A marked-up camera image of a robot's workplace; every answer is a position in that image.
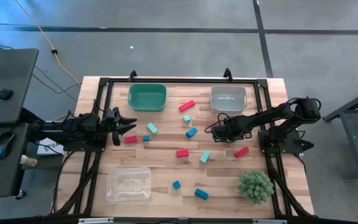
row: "yellow cable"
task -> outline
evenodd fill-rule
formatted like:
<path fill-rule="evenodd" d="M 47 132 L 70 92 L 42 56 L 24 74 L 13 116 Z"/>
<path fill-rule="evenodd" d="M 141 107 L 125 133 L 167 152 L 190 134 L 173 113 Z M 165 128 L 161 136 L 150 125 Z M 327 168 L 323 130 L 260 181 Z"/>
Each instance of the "yellow cable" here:
<path fill-rule="evenodd" d="M 24 7 L 17 1 L 15 0 L 15 2 L 23 9 L 23 11 L 28 15 L 28 17 L 34 22 L 34 24 L 38 27 L 38 29 L 41 31 L 41 33 L 44 35 L 44 37 L 46 38 L 46 40 L 49 42 L 49 45 L 51 46 L 52 50 L 56 50 L 55 47 L 53 46 L 52 42 L 50 41 L 50 39 L 48 38 L 48 36 L 44 33 L 44 31 L 42 30 L 42 28 L 38 25 L 38 23 L 30 16 L 30 14 L 24 9 Z M 73 74 L 71 74 L 59 61 L 59 58 L 57 56 L 57 53 L 53 53 L 56 57 L 56 61 L 59 64 L 59 66 L 67 73 L 69 74 L 69 76 L 71 76 L 79 86 L 81 86 L 81 84 L 79 83 L 79 81 L 74 77 Z"/>
<path fill-rule="evenodd" d="M 65 117 L 67 117 L 67 114 L 66 115 L 61 115 L 60 117 L 55 118 L 53 121 L 58 121 L 58 120 L 60 120 L 62 118 L 65 118 Z"/>

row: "computer mouse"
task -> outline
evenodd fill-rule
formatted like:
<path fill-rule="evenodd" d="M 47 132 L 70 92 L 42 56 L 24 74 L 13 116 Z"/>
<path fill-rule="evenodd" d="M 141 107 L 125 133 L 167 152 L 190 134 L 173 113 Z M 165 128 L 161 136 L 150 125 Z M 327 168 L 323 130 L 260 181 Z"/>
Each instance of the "computer mouse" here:
<path fill-rule="evenodd" d="M 5 159 L 12 151 L 12 143 L 15 134 L 12 132 L 4 133 L 0 136 L 0 159 Z"/>

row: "gray plastic bin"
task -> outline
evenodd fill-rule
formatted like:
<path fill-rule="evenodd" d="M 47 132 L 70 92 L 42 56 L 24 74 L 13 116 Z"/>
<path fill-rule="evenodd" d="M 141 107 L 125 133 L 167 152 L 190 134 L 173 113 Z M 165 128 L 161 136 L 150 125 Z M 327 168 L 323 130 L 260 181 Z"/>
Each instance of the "gray plastic bin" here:
<path fill-rule="evenodd" d="M 247 108 L 246 89 L 240 86 L 212 86 L 211 112 L 241 114 Z"/>

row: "black desk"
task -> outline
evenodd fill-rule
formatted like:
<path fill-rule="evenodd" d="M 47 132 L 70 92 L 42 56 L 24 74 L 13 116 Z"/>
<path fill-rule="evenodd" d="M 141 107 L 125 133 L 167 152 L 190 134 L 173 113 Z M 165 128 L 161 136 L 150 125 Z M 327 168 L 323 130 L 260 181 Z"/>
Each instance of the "black desk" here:
<path fill-rule="evenodd" d="M 37 56 L 37 49 L 0 50 L 0 91 L 13 90 L 10 100 L 0 99 L 0 124 L 19 119 Z"/>
<path fill-rule="evenodd" d="M 20 123 L 13 129 L 16 137 L 10 155 L 0 160 L 0 197 L 17 195 L 24 175 L 20 159 L 28 143 L 28 123 L 41 120 L 23 108 L 37 56 L 37 49 L 0 50 L 0 91 L 14 92 L 10 100 L 0 100 L 0 135 Z"/>
<path fill-rule="evenodd" d="M 14 124 L 0 126 L 0 135 L 12 129 Z M 23 177 L 20 159 L 27 147 L 28 124 L 20 124 L 12 130 L 16 134 L 12 151 L 6 159 L 0 159 L 0 197 L 17 195 Z"/>

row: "succulent plant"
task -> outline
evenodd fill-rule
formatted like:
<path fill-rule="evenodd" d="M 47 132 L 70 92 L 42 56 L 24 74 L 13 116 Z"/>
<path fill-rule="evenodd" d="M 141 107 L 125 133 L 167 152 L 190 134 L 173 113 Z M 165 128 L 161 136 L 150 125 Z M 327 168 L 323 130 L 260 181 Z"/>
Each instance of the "succulent plant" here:
<path fill-rule="evenodd" d="M 240 175 L 239 194 L 254 204 L 266 202 L 274 193 L 273 184 L 261 170 L 248 170 Z"/>

